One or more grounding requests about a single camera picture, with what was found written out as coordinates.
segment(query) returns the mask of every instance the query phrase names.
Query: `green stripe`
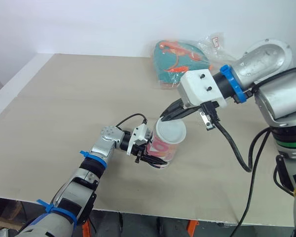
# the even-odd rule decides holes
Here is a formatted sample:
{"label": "green stripe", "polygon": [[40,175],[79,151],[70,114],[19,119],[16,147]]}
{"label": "green stripe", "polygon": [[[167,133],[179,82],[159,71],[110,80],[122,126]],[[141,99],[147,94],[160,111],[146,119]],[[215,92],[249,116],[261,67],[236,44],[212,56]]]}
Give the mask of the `green stripe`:
{"label": "green stripe", "polygon": [[280,145],[280,146],[283,146],[283,147],[296,147],[296,142],[280,142],[280,141],[277,141],[277,144]]}

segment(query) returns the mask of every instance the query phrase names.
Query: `black cable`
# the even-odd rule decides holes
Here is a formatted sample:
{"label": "black cable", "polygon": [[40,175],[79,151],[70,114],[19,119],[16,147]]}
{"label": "black cable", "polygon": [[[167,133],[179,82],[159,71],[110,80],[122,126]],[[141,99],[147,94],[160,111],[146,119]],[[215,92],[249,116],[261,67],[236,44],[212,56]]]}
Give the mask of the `black cable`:
{"label": "black cable", "polygon": [[213,124],[218,128],[218,130],[224,135],[224,137],[227,139],[227,141],[229,142],[238,162],[240,163],[240,165],[242,166],[242,168],[247,171],[247,172],[251,172],[252,171],[252,156],[253,156],[253,149],[254,146],[257,142],[257,140],[266,132],[269,130],[269,128],[265,128],[263,129],[261,132],[259,132],[254,139],[251,142],[250,148],[249,148],[249,155],[248,155],[248,165],[246,165],[246,163],[244,162],[239,149],[236,145],[236,143],[234,142],[234,140],[232,139],[232,137],[230,136],[230,134],[226,131],[226,129],[218,122],[218,120],[213,119],[212,120]]}
{"label": "black cable", "polygon": [[263,85],[269,83],[270,81],[275,80],[275,79],[277,79],[279,77],[282,77],[284,75],[287,75],[287,74],[290,74],[290,73],[294,73],[294,72],[296,72],[296,68],[291,68],[291,69],[288,69],[288,70],[283,71],[281,73],[275,74],[275,75],[273,75],[273,76],[271,76],[271,77],[269,77],[269,78],[267,78],[267,79],[259,82],[258,84],[254,85],[252,87],[252,89],[251,89],[251,92],[253,94],[255,94],[261,86],[263,86]]}
{"label": "black cable", "polygon": [[144,124],[147,124],[147,118],[145,117],[145,115],[140,114],[140,113],[136,113],[136,114],[133,114],[133,115],[128,116],[127,118],[123,119],[121,122],[119,122],[119,123],[116,125],[116,127],[120,126],[122,123],[124,123],[125,121],[127,121],[127,120],[129,120],[130,118],[135,117],[135,116],[141,116],[141,117],[143,117],[143,119],[144,119],[144,120],[143,120],[143,123],[144,123]]}
{"label": "black cable", "polygon": [[279,184],[279,182],[277,181],[277,178],[276,178],[276,175],[277,175],[277,171],[278,171],[278,168],[277,166],[275,166],[275,169],[274,169],[274,173],[273,173],[273,180],[276,184],[277,187],[279,187],[281,190],[283,190],[284,192],[288,193],[289,195],[293,196],[294,197],[294,194],[288,190],[287,188],[283,187],[282,185]]}
{"label": "black cable", "polygon": [[95,227],[94,227],[94,224],[92,223],[92,221],[91,221],[91,218],[89,217],[89,222],[91,223],[91,226],[92,226],[92,228],[94,229],[94,232],[95,233],[97,233],[97,230],[95,229]]}
{"label": "black cable", "polygon": [[21,201],[21,205],[22,205],[22,209],[23,209],[23,213],[24,213],[25,222],[27,222],[28,221],[28,216],[26,214],[25,207],[24,207],[24,204],[23,204],[22,201]]}
{"label": "black cable", "polygon": [[236,231],[237,231],[238,228],[241,226],[243,220],[246,218],[246,215],[247,215],[247,213],[248,213],[248,210],[249,210],[249,207],[250,207],[250,202],[251,202],[251,197],[252,197],[252,192],[253,192],[253,185],[254,185],[254,183],[255,183],[255,176],[256,176],[256,171],[257,171],[257,167],[258,167],[259,158],[260,158],[260,156],[261,156],[261,153],[262,153],[262,150],[263,150],[263,148],[264,148],[264,146],[265,146],[265,143],[266,143],[266,141],[267,141],[267,139],[268,139],[268,137],[269,137],[269,135],[270,135],[270,132],[271,132],[270,129],[266,130],[266,134],[265,134],[265,136],[264,136],[264,138],[263,138],[263,141],[262,141],[262,143],[261,143],[261,145],[260,145],[259,151],[258,151],[257,156],[256,156],[255,163],[254,163],[254,165],[253,165],[252,176],[251,176],[251,183],[250,183],[250,190],[249,190],[249,196],[248,196],[248,201],[247,201],[246,209],[245,209],[245,211],[243,212],[242,217],[241,217],[241,219],[240,219],[238,225],[237,225],[236,228],[233,230],[233,232],[231,233],[230,237],[232,237],[232,236],[236,233]]}

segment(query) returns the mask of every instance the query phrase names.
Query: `cup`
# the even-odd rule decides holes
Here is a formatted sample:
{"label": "cup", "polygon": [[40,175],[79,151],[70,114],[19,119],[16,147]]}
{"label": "cup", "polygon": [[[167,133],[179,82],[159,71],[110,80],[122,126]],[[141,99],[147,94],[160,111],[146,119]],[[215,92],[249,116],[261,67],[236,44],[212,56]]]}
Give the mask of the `cup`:
{"label": "cup", "polygon": [[148,155],[159,157],[168,163],[151,166],[160,169],[167,167],[185,136],[186,127],[181,119],[161,121],[160,118],[153,127],[152,138],[147,144],[146,152]]}

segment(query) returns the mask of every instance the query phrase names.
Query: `white table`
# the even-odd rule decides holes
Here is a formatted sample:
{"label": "white table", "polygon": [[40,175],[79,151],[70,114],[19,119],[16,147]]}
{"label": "white table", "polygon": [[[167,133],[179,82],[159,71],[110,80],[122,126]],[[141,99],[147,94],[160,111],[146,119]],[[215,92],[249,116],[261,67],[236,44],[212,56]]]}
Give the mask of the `white table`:
{"label": "white table", "polygon": [[[79,151],[91,148],[103,126],[141,112],[152,127],[179,97],[176,90],[158,88],[148,58],[50,57],[38,55],[0,92],[0,197],[50,201],[81,163]],[[218,112],[247,159],[251,140],[267,126],[254,99],[242,105],[229,101]],[[206,131],[197,114],[184,121],[186,139],[164,170],[136,164],[134,157],[116,151],[101,179],[95,208],[237,222],[251,174],[241,168],[217,129]],[[259,162],[247,224],[293,226],[293,198],[272,180],[276,155],[270,138]]]}

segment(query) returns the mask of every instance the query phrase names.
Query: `blue zip tie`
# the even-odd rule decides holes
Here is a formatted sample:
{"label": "blue zip tie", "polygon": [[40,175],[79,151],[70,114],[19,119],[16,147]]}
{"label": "blue zip tie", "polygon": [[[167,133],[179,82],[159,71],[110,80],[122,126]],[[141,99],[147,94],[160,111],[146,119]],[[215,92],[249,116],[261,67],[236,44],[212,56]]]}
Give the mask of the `blue zip tie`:
{"label": "blue zip tie", "polygon": [[45,207],[46,213],[51,213],[52,211],[58,211],[60,213],[65,214],[66,216],[69,216],[74,222],[74,229],[76,228],[77,218],[72,212],[62,209],[62,208],[59,208],[59,207],[55,207],[54,204],[48,204],[41,199],[38,199],[37,202]]}
{"label": "blue zip tie", "polygon": [[92,154],[90,154],[90,153],[88,153],[88,152],[85,152],[85,151],[80,151],[80,153],[81,153],[85,158],[91,158],[91,159],[94,159],[94,160],[100,162],[100,163],[104,166],[105,169],[107,168],[107,164],[106,164],[106,162],[105,162],[104,160],[102,160],[101,158],[99,158],[99,157],[97,157],[97,156],[95,156],[95,155],[92,155]]}
{"label": "blue zip tie", "polygon": [[240,103],[244,103],[247,101],[246,95],[243,93],[239,83],[233,77],[231,73],[231,67],[229,65],[224,65],[221,67],[220,72],[227,78],[229,84],[231,85],[232,89],[236,93],[239,98]]}

